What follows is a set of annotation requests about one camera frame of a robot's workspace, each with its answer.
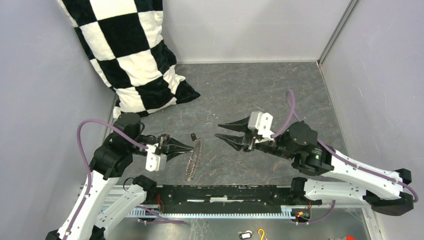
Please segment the key with black fob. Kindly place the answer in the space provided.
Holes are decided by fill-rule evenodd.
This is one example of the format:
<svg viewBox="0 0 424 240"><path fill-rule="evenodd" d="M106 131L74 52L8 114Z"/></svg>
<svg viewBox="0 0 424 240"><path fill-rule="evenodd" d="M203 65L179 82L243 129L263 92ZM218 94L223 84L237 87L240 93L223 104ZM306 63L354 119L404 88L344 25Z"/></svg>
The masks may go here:
<svg viewBox="0 0 424 240"><path fill-rule="evenodd" d="M198 138L197 138L197 136L196 136L196 134L195 134L195 133L191 133L191 134L190 134L190 137L191 137L191 140L192 140L194 143L198 140Z"/></svg>

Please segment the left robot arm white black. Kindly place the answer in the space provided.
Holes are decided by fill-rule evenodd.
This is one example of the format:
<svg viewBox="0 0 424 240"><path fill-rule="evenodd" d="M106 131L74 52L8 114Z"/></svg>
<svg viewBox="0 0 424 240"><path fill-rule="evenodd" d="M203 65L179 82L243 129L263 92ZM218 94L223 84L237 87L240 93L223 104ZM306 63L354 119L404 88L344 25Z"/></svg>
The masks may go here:
<svg viewBox="0 0 424 240"><path fill-rule="evenodd" d="M94 151L91 161L87 160L81 141L81 130L86 123L99 123L112 129ZM79 124L77 145L86 168L86 181L66 221L59 229L49 232L47 240L105 240L130 211L156 200L156 182L140 175L133 178L128 190L114 203L101 210L134 155L145 156L145 168L158 172L168 160L194 151L194 147L166 133L158 137L143 135L144 128L141 117L132 112L121 114L114 124L98 119L87 119Z"/></svg>

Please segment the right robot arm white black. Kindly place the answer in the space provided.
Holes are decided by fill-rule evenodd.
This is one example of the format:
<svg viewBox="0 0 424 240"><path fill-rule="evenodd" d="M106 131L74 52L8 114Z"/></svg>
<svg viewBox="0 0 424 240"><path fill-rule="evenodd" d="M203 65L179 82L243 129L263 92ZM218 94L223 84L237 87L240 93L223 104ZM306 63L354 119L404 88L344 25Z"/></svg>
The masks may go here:
<svg viewBox="0 0 424 240"><path fill-rule="evenodd" d="M304 201L346 201L367 204L379 214L401 216L414 208L416 197L405 192L412 182L408 169L384 170L354 160L318 138L318 133L303 121L286 123L272 131L273 117L260 111L222 124L239 132L238 136L217 134L237 151L261 151L291 161L301 173L293 178L289 199Z"/></svg>

